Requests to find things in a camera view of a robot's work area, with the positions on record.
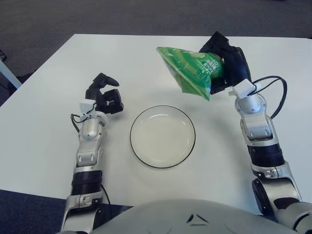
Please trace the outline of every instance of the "white table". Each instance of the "white table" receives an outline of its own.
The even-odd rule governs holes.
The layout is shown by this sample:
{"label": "white table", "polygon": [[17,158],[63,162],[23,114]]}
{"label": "white table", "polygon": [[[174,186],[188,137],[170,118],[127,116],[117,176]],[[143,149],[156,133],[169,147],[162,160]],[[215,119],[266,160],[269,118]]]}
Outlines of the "white table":
{"label": "white table", "polygon": [[[109,116],[104,185],[111,202],[138,205],[165,198],[195,198],[258,214],[254,176],[239,127],[234,97],[226,91],[210,102],[183,94],[157,46],[198,51],[208,37],[74,35],[0,108],[0,189],[66,198],[70,193],[78,136],[70,121],[98,73],[119,81],[124,112]],[[303,199],[312,202],[312,41],[229,37],[247,58],[253,80],[280,75],[289,86],[275,128]],[[268,113],[281,85],[263,92]],[[141,163],[131,150],[134,119],[148,107],[172,105],[196,130],[194,150],[180,165],[160,170]]]}

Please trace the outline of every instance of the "plate rim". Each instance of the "plate rim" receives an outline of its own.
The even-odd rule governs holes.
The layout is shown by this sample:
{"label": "plate rim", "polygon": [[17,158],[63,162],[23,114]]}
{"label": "plate rim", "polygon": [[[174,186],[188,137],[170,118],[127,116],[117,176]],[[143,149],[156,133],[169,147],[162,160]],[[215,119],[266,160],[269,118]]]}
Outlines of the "plate rim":
{"label": "plate rim", "polygon": [[[176,109],[176,110],[182,112],[182,113],[189,119],[189,121],[190,121],[191,124],[192,124],[193,130],[194,130],[194,143],[193,143],[193,146],[192,146],[192,148],[191,148],[189,154],[188,154],[182,161],[178,162],[178,163],[175,164],[175,165],[168,166],[168,167],[156,167],[156,166],[152,166],[152,165],[150,165],[150,164],[144,162],[144,161],[143,161],[142,159],[140,159],[140,157],[136,154],[135,150],[133,149],[133,145],[132,145],[132,141],[131,141],[131,132],[132,132],[132,128],[133,128],[133,126],[134,126],[136,120],[140,117],[140,115],[143,114],[144,112],[146,112],[146,111],[152,109],[152,108],[155,108],[155,107],[162,107],[162,106],[171,107],[171,108],[174,108],[174,109]],[[175,167],[175,166],[179,165],[180,163],[184,162],[184,161],[190,156],[191,152],[192,152],[193,149],[194,149],[195,142],[196,142],[196,130],[195,130],[195,127],[194,127],[194,124],[193,124],[192,120],[189,118],[189,116],[188,116],[184,111],[182,111],[182,110],[180,110],[180,109],[178,109],[178,108],[176,108],[176,107],[174,107],[174,106],[169,106],[169,105],[157,105],[157,106],[152,106],[152,107],[149,107],[149,108],[145,109],[144,111],[142,111],[142,112],[135,118],[135,120],[134,120],[133,123],[132,123],[131,129],[130,129],[129,140],[130,140],[130,145],[131,145],[131,148],[132,148],[133,153],[136,155],[136,157],[137,157],[142,163],[144,163],[145,165],[147,165],[147,166],[149,166],[149,167],[152,167],[152,168],[167,169],[167,168],[172,168],[172,167]]]}

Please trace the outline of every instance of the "white plate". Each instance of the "white plate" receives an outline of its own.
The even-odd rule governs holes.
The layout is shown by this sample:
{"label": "white plate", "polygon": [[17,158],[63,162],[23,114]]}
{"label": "white plate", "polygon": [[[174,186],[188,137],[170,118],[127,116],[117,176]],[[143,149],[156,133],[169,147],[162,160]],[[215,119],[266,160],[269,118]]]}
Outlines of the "white plate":
{"label": "white plate", "polygon": [[154,106],[134,121],[130,142],[136,156],[155,168],[169,168],[184,161],[195,144],[195,130],[188,116],[171,106]]}

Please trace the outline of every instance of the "robotic hand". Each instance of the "robotic hand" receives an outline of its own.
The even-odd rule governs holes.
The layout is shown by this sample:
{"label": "robotic hand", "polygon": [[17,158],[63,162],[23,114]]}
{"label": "robotic hand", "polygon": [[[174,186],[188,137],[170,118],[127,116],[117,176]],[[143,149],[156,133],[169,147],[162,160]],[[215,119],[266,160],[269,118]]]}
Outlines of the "robotic hand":
{"label": "robotic hand", "polygon": [[211,93],[233,86],[230,95],[236,96],[235,108],[241,116],[241,130],[252,160],[253,174],[257,177],[252,187],[259,210],[264,215],[274,215],[278,223],[299,233],[312,232],[312,204],[301,200],[272,123],[285,101],[286,82],[279,77],[268,77],[279,78],[284,86],[281,104],[269,117],[266,101],[258,94],[255,82],[251,82],[245,56],[239,47],[230,46],[228,39],[216,32],[200,52],[215,53],[224,60],[225,78],[212,81]]}
{"label": "robotic hand", "polygon": [[118,86],[115,80],[100,74],[87,90],[86,100],[80,103],[82,117],[79,122],[83,126],[81,129],[76,127],[80,146],[61,233],[312,233],[312,204],[301,200],[272,123],[285,101],[286,82],[278,78],[283,82],[284,95],[280,107],[269,117],[266,101],[255,84],[264,78],[251,82],[240,48],[230,46],[228,39],[216,32],[200,52],[214,53],[224,60],[224,79],[212,80],[211,94],[233,87],[230,93],[236,96],[235,108],[241,116],[240,126],[251,157],[252,172],[257,177],[252,182],[255,199],[259,210],[264,215],[273,215],[279,224],[219,203],[180,199],[137,206],[102,225],[105,113],[122,111],[123,105],[118,90],[100,92],[106,84]]}
{"label": "robotic hand", "polygon": [[[101,93],[106,85],[119,86],[111,77],[100,73],[86,91],[85,100],[80,103],[82,116],[71,115],[80,145],[74,165],[71,195],[67,197],[61,231],[77,230],[90,233],[104,222],[102,205],[102,160],[106,138],[106,114],[123,110],[117,89]],[[79,129],[76,123],[82,123]]]}

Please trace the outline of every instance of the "silver robot arm segment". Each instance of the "silver robot arm segment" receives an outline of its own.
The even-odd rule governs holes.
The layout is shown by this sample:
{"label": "silver robot arm segment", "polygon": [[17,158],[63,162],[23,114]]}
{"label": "silver robot arm segment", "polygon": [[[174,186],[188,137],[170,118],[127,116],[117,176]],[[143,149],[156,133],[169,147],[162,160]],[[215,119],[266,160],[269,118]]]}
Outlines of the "silver robot arm segment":
{"label": "silver robot arm segment", "polygon": [[257,177],[252,182],[260,211],[299,233],[312,230],[312,204],[302,202],[299,190],[284,160],[266,101],[259,95],[247,95],[255,86],[245,79],[233,87],[235,108],[241,116],[240,126]]}
{"label": "silver robot arm segment", "polygon": [[[79,148],[76,154],[70,196],[67,197],[61,233],[66,231],[90,233],[104,221],[102,191],[102,165],[104,157],[106,114],[123,110],[117,89],[101,93],[106,85],[119,86],[118,82],[100,73],[86,91],[80,103],[82,115],[72,123],[78,131]],[[82,123],[81,129],[75,123]]]}

